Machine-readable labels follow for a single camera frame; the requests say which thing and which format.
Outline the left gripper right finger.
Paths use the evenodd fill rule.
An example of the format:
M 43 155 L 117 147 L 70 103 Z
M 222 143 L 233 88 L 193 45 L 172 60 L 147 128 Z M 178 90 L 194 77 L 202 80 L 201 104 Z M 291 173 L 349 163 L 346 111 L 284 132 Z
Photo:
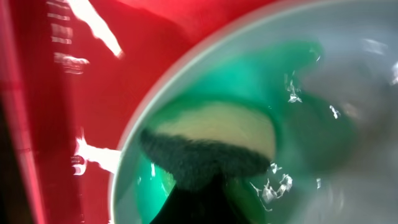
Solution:
M 246 202 L 244 199 L 246 195 L 240 181 L 238 179 L 227 180 L 223 190 L 229 207 L 236 218 L 236 223 L 252 224 L 252 220 L 246 211 Z

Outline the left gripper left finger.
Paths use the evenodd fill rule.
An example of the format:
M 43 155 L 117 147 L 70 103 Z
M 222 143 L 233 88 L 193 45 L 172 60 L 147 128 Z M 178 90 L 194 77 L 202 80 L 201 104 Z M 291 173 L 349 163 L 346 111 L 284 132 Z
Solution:
M 165 192 L 166 197 L 168 197 L 175 185 L 175 179 L 171 174 L 162 175 L 162 188 Z

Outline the green yellow sponge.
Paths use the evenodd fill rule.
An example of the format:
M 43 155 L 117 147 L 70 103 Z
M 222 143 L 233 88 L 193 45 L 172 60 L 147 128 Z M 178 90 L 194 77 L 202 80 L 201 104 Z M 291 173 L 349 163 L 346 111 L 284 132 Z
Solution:
M 269 115 L 233 101 L 166 104 L 139 133 L 146 156 L 174 178 L 180 189 L 197 191 L 217 177 L 267 172 L 277 138 Z

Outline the light blue plate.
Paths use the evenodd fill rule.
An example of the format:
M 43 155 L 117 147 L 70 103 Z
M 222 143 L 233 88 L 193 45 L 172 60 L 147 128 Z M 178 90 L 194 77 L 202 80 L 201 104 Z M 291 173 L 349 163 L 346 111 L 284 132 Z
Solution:
M 124 133 L 115 223 L 149 223 L 167 197 L 139 133 L 166 104 L 231 100 L 264 110 L 277 150 L 238 179 L 252 223 L 397 222 L 397 2 L 283 2 L 202 42 L 151 89 Z

